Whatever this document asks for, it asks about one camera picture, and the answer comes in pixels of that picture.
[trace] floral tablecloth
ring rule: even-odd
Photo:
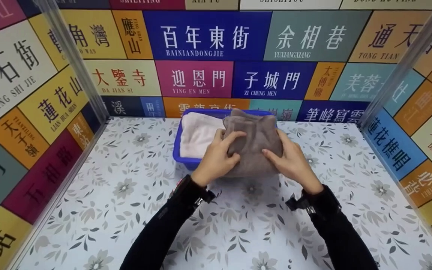
[[[188,172],[172,156],[179,121],[113,119],[18,268],[117,270]],[[278,127],[301,145],[380,269],[432,270],[432,237],[355,125],[279,122]],[[218,180],[210,188],[217,199],[202,204],[184,224],[164,269],[333,268],[307,213],[284,204],[301,192],[293,181]]]

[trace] wrist tracker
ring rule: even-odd
[[[169,195],[169,199],[178,200],[193,209],[196,209],[203,201],[210,203],[214,198],[216,195],[212,191],[198,186],[189,174],[177,183],[176,188]]]
[[[290,198],[286,201],[286,205],[291,211],[304,209],[310,215],[317,215],[323,220],[330,219],[341,211],[341,204],[328,186],[325,184],[322,186],[324,189],[321,193],[309,195],[303,190],[301,198],[298,200]]]

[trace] black long sleeve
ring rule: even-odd
[[[169,199],[134,241],[120,270],[159,270],[178,231],[194,210],[178,200]]]
[[[329,196],[325,189],[313,197],[313,204],[325,207],[329,205],[326,203],[326,200],[330,200]],[[334,270],[378,269],[367,246],[343,212],[329,215],[326,220],[317,214],[310,214],[310,218],[326,243]]]
[[[315,196],[322,207],[324,191]],[[120,267],[120,270],[159,270],[178,231],[194,213],[193,207],[170,198],[145,226]],[[327,220],[312,214],[311,220],[326,242],[334,270],[377,270],[371,253],[346,216],[338,212]]]

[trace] blue sign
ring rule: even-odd
[[[394,116],[424,80],[423,76],[411,69],[384,105],[386,111]]]
[[[305,98],[316,62],[235,62],[233,98]]]
[[[279,121],[295,121],[300,111],[301,103],[301,100],[251,99],[249,109],[269,111]]]
[[[357,123],[369,102],[304,100],[297,121]]]
[[[93,131],[93,134],[96,134],[99,127],[101,127],[101,123],[98,120],[98,117],[96,116],[93,107],[88,102],[86,105],[81,109],[81,113],[84,116],[84,119],[86,119],[86,122],[89,125],[89,128]]]
[[[155,60],[263,60],[271,12],[143,15]]]
[[[334,88],[331,101],[372,101],[396,65],[348,63]]]
[[[144,116],[166,117],[164,112],[163,98],[161,97],[140,97]]]
[[[379,111],[364,132],[398,181],[426,160],[425,154],[385,109]]]
[[[144,116],[141,100],[135,96],[101,96],[111,116]]]

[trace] human hand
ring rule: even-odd
[[[199,166],[191,175],[192,180],[199,186],[207,186],[214,179],[224,176],[234,168],[241,159],[238,153],[228,157],[230,144],[238,137],[246,136],[245,132],[231,132],[224,140],[224,130],[218,129],[213,142],[208,146]]]
[[[278,157],[273,152],[263,149],[263,155],[268,158],[280,173],[298,182],[309,194],[317,194],[323,190],[323,185],[314,174],[305,158],[299,144],[292,142],[288,135],[278,129],[277,133],[283,143],[283,156]]]

